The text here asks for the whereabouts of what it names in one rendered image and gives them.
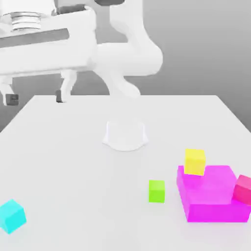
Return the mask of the small green cube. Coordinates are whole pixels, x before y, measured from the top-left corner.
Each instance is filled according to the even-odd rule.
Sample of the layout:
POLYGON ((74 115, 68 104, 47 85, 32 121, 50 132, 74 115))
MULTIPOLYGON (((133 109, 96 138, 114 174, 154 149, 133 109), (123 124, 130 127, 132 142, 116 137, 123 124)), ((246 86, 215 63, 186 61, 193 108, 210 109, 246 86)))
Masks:
POLYGON ((165 202, 165 181, 149 180, 149 202, 165 202))

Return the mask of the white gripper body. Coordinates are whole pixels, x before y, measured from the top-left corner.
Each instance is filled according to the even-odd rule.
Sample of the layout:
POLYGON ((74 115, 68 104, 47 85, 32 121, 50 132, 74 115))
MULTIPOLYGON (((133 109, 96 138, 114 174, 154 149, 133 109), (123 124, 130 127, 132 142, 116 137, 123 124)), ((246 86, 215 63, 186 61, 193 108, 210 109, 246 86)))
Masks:
POLYGON ((0 76, 29 76, 80 70, 97 48, 96 14, 91 8, 41 20, 36 31, 0 35, 0 76))

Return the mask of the small red cube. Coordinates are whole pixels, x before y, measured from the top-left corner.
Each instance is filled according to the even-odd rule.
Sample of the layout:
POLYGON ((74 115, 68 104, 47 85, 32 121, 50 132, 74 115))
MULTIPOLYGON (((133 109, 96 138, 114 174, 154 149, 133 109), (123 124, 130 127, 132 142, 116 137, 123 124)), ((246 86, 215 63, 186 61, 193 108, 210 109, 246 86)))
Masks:
POLYGON ((251 206, 251 178, 239 175, 233 190, 234 200, 251 206))

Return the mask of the large magenta box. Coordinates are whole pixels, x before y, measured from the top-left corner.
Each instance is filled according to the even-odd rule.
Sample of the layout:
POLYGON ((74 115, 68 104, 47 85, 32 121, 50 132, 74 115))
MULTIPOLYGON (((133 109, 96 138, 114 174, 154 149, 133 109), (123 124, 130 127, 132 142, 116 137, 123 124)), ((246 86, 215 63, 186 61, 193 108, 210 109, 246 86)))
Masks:
POLYGON ((189 223, 246 223, 251 206, 232 198, 236 176, 230 166, 206 166, 204 175, 188 175, 178 166, 176 183, 189 223))

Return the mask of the small yellow cube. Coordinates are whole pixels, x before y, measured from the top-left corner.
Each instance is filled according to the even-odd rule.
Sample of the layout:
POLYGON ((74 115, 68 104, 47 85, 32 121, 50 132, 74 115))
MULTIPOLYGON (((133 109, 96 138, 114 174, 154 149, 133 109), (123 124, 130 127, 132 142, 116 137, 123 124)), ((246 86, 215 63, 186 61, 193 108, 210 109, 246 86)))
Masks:
POLYGON ((187 175, 203 176, 205 171, 205 161, 204 150, 186 149, 184 173, 187 175))

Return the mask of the small cyan cube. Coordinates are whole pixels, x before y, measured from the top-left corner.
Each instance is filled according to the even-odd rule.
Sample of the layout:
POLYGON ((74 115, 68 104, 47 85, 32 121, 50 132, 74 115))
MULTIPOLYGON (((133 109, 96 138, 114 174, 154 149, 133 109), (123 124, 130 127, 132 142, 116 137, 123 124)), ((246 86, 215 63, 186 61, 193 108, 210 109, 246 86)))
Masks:
POLYGON ((24 208, 11 199, 0 206, 0 228, 11 234, 26 223, 24 208))

